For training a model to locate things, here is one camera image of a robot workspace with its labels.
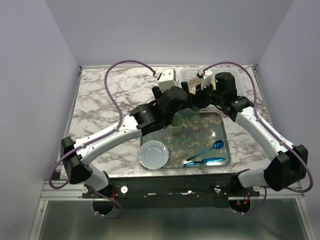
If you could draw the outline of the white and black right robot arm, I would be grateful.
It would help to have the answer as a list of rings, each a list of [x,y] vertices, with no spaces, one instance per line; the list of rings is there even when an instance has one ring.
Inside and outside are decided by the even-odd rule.
[[[199,108],[214,105],[230,119],[243,127],[267,154],[270,163],[266,168],[245,170],[230,183],[230,191],[241,196],[250,187],[269,187],[274,191],[291,189],[291,185],[309,178],[308,192],[314,184],[307,166],[308,150],[285,139],[258,113],[257,102],[238,95],[236,81],[230,72],[208,74],[200,69],[196,76],[201,80],[195,88],[194,104]]]

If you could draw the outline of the teal glazed ceramic mug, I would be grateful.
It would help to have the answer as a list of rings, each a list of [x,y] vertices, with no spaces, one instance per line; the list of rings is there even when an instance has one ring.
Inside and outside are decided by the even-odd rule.
[[[196,106],[192,107],[192,108],[185,108],[185,109],[181,109],[178,114],[184,119],[191,119],[192,117],[196,116],[198,114],[198,112],[200,111],[200,109]]]

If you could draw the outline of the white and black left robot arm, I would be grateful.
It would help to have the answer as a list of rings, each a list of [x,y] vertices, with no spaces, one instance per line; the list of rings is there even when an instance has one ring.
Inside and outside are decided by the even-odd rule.
[[[93,191],[101,198],[107,197],[111,191],[107,175],[90,163],[118,145],[168,127],[176,113],[193,105],[193,94],[185,82],[165,91],[156,86],[152,92],[153,101],[138,105],[130,114],[121,116],[118,123],[82,139],[67,136],[61,140],[60,154],[70,184],[97,176]]]

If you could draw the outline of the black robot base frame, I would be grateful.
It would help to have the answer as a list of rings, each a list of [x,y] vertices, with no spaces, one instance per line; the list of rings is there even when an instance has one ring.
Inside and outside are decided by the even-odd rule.
[[[115,197],[124,209],[146,208],[229,208],[231,201],[261,196],[253,188],[235,182],[235,173],[112,177]]]

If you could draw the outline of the patterned small ceramic bowl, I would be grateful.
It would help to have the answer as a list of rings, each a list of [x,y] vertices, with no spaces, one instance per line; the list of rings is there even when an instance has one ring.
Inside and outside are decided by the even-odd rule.
[[[197,76],[195,76],[187,81],[188,90],[191,94],[196,93],[196,87],[197,85],[201,85],[202,80],[202,78],[198,78]]]

